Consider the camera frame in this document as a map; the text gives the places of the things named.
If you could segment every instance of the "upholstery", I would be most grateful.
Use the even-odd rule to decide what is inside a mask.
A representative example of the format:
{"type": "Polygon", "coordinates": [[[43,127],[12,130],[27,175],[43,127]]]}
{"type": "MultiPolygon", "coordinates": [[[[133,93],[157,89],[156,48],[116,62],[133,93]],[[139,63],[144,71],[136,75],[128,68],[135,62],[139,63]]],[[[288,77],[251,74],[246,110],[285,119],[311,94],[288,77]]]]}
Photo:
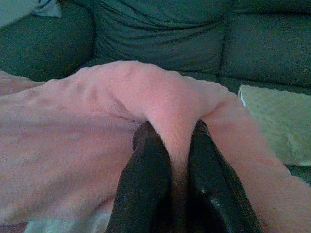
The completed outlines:
{"type": "Polygon", "coordinates": [[[71,0],[71,1],[79,6],[88,9],[90,12],[93,12],[93,0],[71,0]]]}
{"type": "Polygon", "coordinates": [[[0,70],[46,81],[71,74],[91,58],[91,13],[69,1],[61,1],[61,10],[61,18],[28,16],[0,30],[0,70]]]}
{"type": "Polygon", "coordinates": [[[220,74],[311,88],[311,1],[273,2],[235,2],[220,74]]]}
{"type": "Polygon", "coordinates": [[[311,167],[310,166],[286,166],[293,176],[304,179],[311,186],[311,167]]]}
{"type": "Polygon", "coordinates": [[[95,0],[94,55],[216,74],[229,0],[95,0]]]}
{"type": "Polygon", "coordinates": [[[265,83],[260,81],[253,81],[247,79],[239,79],[239,78],[231,78],[228,76],[219,76],[218,80],[221,85],[227,87],[229,91],[238,93],[239,87],[241,85],[250,85],[250,86],[258,86],[269,89],[277,89],[280,91],[290,91],[296,93],[304,93],[306,95],[311,95],[311,89],[300,87],[300,86],[292,86],[285,84],[275,84],[275,83],[265,83]]]}
{"type": "MultiPolygon", "coordinates": [[[[109,60],[109,58],[96,57],[96,58],[90,59],[86,63],[82,64],[79,68],[77,68],[76,71],[78,71],[80,68],[83,68],[83,67],[92,67],[95,65],[100,65],[100,64],[104,64],[104,63],[108,63],[108,62],[111,62],[111,60],[109,60]]],[[[198,80],[206,80],[206,81],[212,81],[212,82],[216,82],[216,83],[219,82],[217,76],[213,75],[213,74],[202,73],[202,72],[191,72],[191,71],[180,71],[179,73],[183,76],[190,76],[190,77],[193,77],[193,78],[198,79],[198,80]]]]}

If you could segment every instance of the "fleece blanket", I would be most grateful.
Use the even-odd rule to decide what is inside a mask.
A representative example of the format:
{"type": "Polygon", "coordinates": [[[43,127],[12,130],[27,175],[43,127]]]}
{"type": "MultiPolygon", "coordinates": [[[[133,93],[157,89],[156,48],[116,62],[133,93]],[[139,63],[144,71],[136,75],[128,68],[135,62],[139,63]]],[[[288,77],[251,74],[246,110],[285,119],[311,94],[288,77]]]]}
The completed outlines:
{"type": "Polygon", "coordinates": [[[174,222],[182,225],[176,222],[185,216],[191,134],[202,119],[264,230],[310,232],[311,188],[290,175],[242,102],[220,84],[136,61],[83,68],[46,83],[0,75],[3,231],[24,222],[109,216],[133,134],[145,121],[170,155],[174,222]]]}

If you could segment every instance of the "pink blanket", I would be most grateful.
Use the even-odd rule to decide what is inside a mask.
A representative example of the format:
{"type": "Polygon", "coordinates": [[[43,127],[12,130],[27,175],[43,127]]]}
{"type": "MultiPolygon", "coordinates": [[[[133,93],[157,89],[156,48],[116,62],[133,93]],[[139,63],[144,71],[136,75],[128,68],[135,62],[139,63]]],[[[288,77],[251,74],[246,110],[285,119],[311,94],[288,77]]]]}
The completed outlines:
{"type": "Polygon", "coordinates": [[[182,219],[176,200],[185,197],[191,133],[202,119],[266,232],[311,232],[311,188],[217,83],[119,61],[46,83],[2,72],[0,95],[0,225],[109,213],[134,131],[147,120],[169,152],[175,221],[182,219]]]}

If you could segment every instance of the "couch backrest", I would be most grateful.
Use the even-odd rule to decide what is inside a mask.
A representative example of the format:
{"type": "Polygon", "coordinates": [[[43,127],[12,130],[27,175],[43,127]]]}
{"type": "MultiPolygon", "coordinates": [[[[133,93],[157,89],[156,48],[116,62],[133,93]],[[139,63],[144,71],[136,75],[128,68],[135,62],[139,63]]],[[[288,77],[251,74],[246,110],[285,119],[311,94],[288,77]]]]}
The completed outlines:
{"type": "Polygon", "coordinates": [[[231,0],[94,0],[94,53],[216,74],[231,0]]]}
{"type": "Polygon", "coordinates": [[[311,87],[311,0],[94,0],[94,54],[311,87]]]}
{"type": "Polygon", "coordinates": [[[236,0],[220,74],[311,87],[311,0],[236,0]]]}
{"type": "Polygon", "coordinates": [[[70,0],[70,1],[88,9],[90,12],[93,13],[93,0],[70,0]]]}

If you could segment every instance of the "fabric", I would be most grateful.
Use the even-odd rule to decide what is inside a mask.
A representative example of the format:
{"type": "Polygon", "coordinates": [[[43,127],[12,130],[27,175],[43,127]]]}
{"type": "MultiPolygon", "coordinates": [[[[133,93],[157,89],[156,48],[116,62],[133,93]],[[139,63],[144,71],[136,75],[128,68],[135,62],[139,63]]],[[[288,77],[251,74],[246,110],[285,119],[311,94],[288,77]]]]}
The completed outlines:
{"type": "Polygon", "coordinates": [[[61,18],[28,16],[0,31],[0,70],[47,81],[72,74],[91,58],[92,14],[70,1],[60,4],[61,18]]]}
{"type": "Polygon", "coordinates": [[[57,0],[10,0],[0,2],[0,28],[9,26],[32,13],[37,16],[62,16],[57,0]]]}
{"type": "Polygon", "coordinates": [[[295,93],[303,93],[306,95],[311,95],[311,88],[305,88],[300,86],[291,86],[289,84],[276,84],[276,83],[266,83],[248,79],[239,79],[228,76],[219,76],[219,83],[229,89],[229,91],[238,93],[241,85],[257,86],[262,88],[276,89],[279,91],[290,91],[295,93]]]}
{"type": "Polygon", "coordinates": [[[311,95],[242,85],[239,97],[284,164],[311,166],[311,95]]]}
{"type": "Polygon", "coordinates": [[[34,0],[38,6],[33,10],[32,14],[36,16],[62,17],[62,10],[57,0],[34,0]]]}
{"type": "Polygon", "coordinates": [[[311,166],[292,166],[286,165],[293,176],[301,177],[311,186],[311,166]]]}
{"type": "Polygon", "coordinates": [[[216,74],[231,0],[95,0],[94,55],[216,74]]]}
{"type": "MultiPolygon", "coordinates": [[[[110,60],[109,58],[95,57],[95,58],[88,60],[86,63],[82,64],[79,67],[79,69],[84,68],[84,67],[92,67],[94,65],[102,65],[105,63],[109,63],[109,62],[114,62],[114,60],[113,59],[110,60]]],[[[187,72],[187,71],[180,71],[179,73],[183,76],[190,76],[197,80],[205,80],[205,81],[212,81],[212,82],[219,83],[218,78],[216,77],[216,75],[213,75],[213,74],[202,73],[202,72],[187,72]]]]}
{"type": "Polygon", "coordinates": [[[311,228],[310,186],[290,175],[241,101],[217,83],[119,61],[13,94],[0,87],[0,224],[109,214],[133,134],[149,121],[170,156],[173,220],[182,226],[201,118],[266,232],[311,228]]]}
{"type": "Polygon", "coordinates": [[[28,78],[13,76],[4,71],[0,71],[0,96],[10,95],[42,84],[44,84],[44,82],[33,82],[28,78]]]}
{"type": "Polygon", "coordinates": [[[0,226],[1,233],[24,233],[27,227],[27,223],[21,223],[17,225],[5,225],[0,226]]]}
{"type": "Polygon", "coordinates": [[[88,9],[90,12],[93,12],[93,0],[71,0],[71,1],[79,6],[88,9]]]}
{"type": "Polygon", "coordinates": [[[311,15],[255,13],[227,16],[220,75],[311,88],[311,15]]]}
{"type": "Polygon", "coordinates": [[[236,0],[233,11],[238,13],[311,13],[310,0],[236,0]]]}

